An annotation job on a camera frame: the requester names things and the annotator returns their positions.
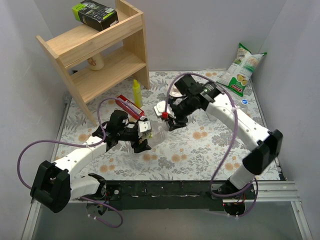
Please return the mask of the clear bottle with label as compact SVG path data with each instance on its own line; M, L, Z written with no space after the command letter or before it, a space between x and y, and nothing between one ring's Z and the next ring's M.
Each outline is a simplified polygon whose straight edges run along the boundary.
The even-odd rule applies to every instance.
M142 135L142 140L147 140L147 144L154 148L163 143L168 135L168 127L164 122L151 122L151 131Z

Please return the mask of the clear plastic bottle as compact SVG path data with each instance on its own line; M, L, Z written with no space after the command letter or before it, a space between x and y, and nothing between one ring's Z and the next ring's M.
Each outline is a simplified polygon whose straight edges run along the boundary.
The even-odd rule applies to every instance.
M248 104L242 104L242 100L243 99L241 99L237 104L236 104L236 106L242 111L242 112L244 112L246 115L248 115L248 104L249 104L249 101L248 101Z

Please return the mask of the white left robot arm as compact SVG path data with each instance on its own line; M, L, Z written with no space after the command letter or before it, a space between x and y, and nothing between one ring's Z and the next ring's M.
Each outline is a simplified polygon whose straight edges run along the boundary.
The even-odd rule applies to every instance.
M39 165L31 197L54 213L60 212L70 200L104 199L107 181L102 176L89 173L76 178L76 174L120 141L129 142L135 153L150 150L146 136L151 130L151 123L145 116L133 122L125 111L115 110L80 147L54 162L44 161Z

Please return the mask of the blue white cap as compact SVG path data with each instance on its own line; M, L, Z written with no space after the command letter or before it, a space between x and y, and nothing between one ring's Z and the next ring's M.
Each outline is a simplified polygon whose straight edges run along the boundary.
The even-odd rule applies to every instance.
M248 100L247 100L247 99L242 99L242 100L241 100L241 103L242 103L243 105L247 105L247 104L248 104Z

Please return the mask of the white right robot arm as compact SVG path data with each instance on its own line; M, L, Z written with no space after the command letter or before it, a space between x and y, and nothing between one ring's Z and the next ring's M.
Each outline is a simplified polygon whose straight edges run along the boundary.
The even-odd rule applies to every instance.
M236 106L230 93L221 85L211 79L207 83L199 83L194 80L195 76L196 73L182 73L171 82L169 88L176 87L183 100L179 104L173 104L166 99L161 116L170 131L185 127L187 117L199 109L204 110L208 117L220 120L233 131L223 160L229 155L236 138L241 139L250 153L223 185L210 190L215 198L239 196L278 157L283 134L277 129L270 131L256 123Z

